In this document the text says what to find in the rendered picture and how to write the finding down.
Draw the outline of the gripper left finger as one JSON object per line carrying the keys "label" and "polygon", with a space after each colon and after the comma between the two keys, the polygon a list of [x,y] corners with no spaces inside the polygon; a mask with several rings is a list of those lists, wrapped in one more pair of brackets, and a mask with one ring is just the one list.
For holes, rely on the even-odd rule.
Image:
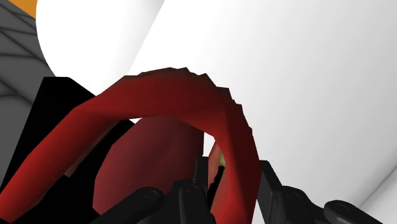
{"label": "gripper left finger", "polygon": [[168,194],[142,187],[90,224],[216,224],[207,203],[208,161],[196,159],[194,178],[175,181]]}

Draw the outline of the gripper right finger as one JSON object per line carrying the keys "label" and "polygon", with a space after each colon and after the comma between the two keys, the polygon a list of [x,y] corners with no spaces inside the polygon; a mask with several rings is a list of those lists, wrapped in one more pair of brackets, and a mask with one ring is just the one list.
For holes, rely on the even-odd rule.
{"label": "gripper right finger", "polygon": [[383,224],[343,200],[319,207],[302,190],[282,185],[268,161],[260,164],[257,201],[265,224]]}

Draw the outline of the red bowl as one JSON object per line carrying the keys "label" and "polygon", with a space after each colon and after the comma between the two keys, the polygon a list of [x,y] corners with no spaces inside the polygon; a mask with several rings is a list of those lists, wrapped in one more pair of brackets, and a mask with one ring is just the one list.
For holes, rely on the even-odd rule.
{"label": "red bowl", "polygon": [[30,210],[112,124],[158,115],[175,116],[215,138],[226,168],[212,214],[217,224],[251,224],[261,178],[252,130],[227,88],[185,68],[124,76],[75,107],[33,149],[0,193],[0,218],[13,222]]}

